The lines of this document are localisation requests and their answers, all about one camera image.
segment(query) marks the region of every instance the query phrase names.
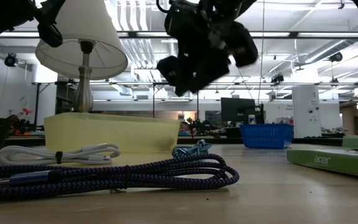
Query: desk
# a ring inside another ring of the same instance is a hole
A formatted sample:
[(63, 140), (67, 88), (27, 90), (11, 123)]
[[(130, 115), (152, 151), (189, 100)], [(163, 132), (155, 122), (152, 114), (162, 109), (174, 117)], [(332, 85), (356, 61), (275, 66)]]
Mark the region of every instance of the desk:
[[(237, 184), (210, 191), (128, 189), (0, 202), (0, 223), (358, 223), (357, 177), (289, 164), (280, 150), (215, 145), (211, 152), (240, 173)], [(124, 154), (114, 164), (169, 157)]]

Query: white usb cable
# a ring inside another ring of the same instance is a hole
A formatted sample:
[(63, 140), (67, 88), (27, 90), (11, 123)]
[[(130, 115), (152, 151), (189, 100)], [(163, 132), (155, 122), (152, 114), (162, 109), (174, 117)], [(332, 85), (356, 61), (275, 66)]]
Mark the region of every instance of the white usb cable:
[[(110, 156), (100, 153), (111, 152)], [(80, 150), (62, 152), (61, 163), (74, 162), (78, 164), (103, 165), (111, 164), (111, 159), (121, 153), (115, 144), (98, 144), (94, 146), (83, 146)], [(34, 149), (22, 146), (7, 146), (0, 150), (0, 165), (50, 165), (57, 164), (57, 153), (41, 149)]]

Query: table lamp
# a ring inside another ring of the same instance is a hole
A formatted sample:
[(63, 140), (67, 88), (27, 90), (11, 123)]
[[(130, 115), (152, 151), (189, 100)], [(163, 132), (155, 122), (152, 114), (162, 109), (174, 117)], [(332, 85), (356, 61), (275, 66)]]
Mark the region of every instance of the table lamp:
[(103, 0), (66, 0), (56, 18), (63, 44), (53, 48), (41, 40), (35, 51), (39, 62), (68, 78), (80, 78), (74, 110), (92, 110), (90, 80), (122, 73), (128, 59)]

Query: white lampshade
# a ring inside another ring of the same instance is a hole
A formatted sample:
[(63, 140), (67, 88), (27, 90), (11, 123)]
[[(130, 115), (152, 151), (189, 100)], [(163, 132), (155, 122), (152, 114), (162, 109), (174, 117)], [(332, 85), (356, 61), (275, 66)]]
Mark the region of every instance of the white lampshade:
[(91, 80), (115, 77), (127, 68), (128, 59), (103, 0), (66, 0), (56, 22), (63, 44), (53, 48), (39, 42), (35, 55), (43, 66), (78, 78), (78, 67), (83, 64), (79, 40), (90, 40), (94, 43), (89, 57)]

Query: blue plastic basket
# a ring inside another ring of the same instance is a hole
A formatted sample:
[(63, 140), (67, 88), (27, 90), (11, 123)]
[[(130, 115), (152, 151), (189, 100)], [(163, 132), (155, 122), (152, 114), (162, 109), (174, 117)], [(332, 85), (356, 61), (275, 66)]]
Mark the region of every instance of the blue plastic basket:
[(292, 142), (293, 126), (289, 124), (243, 124), (244, 145), (256, 149), (284, 149)]

